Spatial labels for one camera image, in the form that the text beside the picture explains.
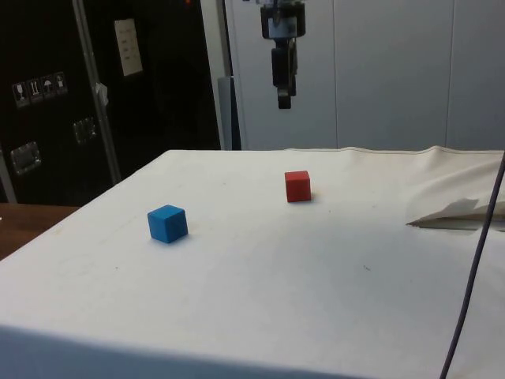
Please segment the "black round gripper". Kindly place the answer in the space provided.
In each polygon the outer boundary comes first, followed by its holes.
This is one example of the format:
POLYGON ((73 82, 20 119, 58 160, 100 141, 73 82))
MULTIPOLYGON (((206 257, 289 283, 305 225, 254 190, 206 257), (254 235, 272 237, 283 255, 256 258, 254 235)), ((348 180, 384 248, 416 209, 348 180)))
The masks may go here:
POLYGON ((275 39, 271 50, 272 82, 277 88, 278 106, 291 108, 297 95, 297 40, 306 32, 303 1, 260 1, 262 36, 275 39))

